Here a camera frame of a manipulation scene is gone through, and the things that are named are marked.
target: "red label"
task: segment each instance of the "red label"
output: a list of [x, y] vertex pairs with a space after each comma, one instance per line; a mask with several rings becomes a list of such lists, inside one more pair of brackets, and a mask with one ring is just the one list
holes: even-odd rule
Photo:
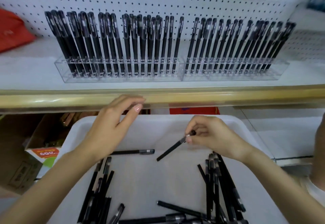
[[59, 154], [59, 150], [55, 147], [33, 149], [32, 151], [40, 158], [56, 157]]

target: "hand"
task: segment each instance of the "hand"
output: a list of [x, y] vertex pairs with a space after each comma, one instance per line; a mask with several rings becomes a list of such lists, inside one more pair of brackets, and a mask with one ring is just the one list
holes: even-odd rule
[[222, 156], [240, 162], [254, 150], [253, 146], [217, 117], [195, 115], [187, 125], [185, 134], [191, 130], [195, 130], [196, 135], [187, 137], [187, 143], [206, 146]]
[[[111, 154], [126, 135], [138, 116], [145, 99], [141, 96], [121, 95], [107, 107], [102, 108], [84, 140], [76, 150], [92, 157], [94, 163]], [[132, 107], [120, 122], [121, 114]]]

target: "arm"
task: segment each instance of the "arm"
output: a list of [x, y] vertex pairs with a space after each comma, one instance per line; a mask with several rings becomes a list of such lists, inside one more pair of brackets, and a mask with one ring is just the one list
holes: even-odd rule
[[222, 156], [244, 163], [290, 224], [325, 223], [325, 208], [262, 151], [244, 141], [221, 119], [194, 116], [185, 134], [192, 129], [196, 131], [196, 136], [187, 137], [189, 144], [204, 145]]
[[46, 223], [78, 180], [97, 161], [114, 151], [136, 119], [142, 104], [134, 106], [120, 122], [122, 112], [132, 104], [143, 102], [142, 97], [120, 96], [103, 108], [80, 145], [64, 154], [1, 216], [0, 223]]

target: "person's left hand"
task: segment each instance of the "person's left hand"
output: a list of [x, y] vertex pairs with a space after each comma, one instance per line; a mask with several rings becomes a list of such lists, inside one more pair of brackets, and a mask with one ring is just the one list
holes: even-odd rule
[[[141, 111], [145, 99], [141, 96], [121, 95], [102, 108], [84, 140], [75, 150], [90, 156], [94, 162], [111, 154], [126, 135]], [[132, 107], [120, 122], [124, 110]]]

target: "person's right arm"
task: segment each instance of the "person's right arm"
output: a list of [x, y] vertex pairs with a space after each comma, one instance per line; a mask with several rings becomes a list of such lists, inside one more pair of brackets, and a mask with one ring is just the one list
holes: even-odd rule
[[189, 144], [204, 145], [222, 156], [245, 164], [258, 178], [290, 224], [325, 223], [325, 208], [262, 151], [253, 147], [221, 119], [194, 116], [185, 134]]

